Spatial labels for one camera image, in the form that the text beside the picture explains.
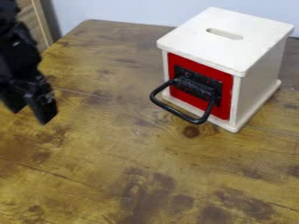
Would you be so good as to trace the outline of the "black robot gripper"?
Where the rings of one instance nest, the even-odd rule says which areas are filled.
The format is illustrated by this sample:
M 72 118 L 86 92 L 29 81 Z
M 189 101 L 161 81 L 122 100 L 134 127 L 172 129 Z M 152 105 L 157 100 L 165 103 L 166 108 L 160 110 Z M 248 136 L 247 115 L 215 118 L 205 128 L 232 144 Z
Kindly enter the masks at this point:
M 52 87 L 37 66 L 41 56 L 37 44 L 24 22 L 14 0 L 0 0 L 0 93 L 9 86 L 26 91 L 21 97 L 14 92 L 2 92 L 0 99 L 13 113 L 29 105 L 40 122 L 45 125 L 57 115 Z

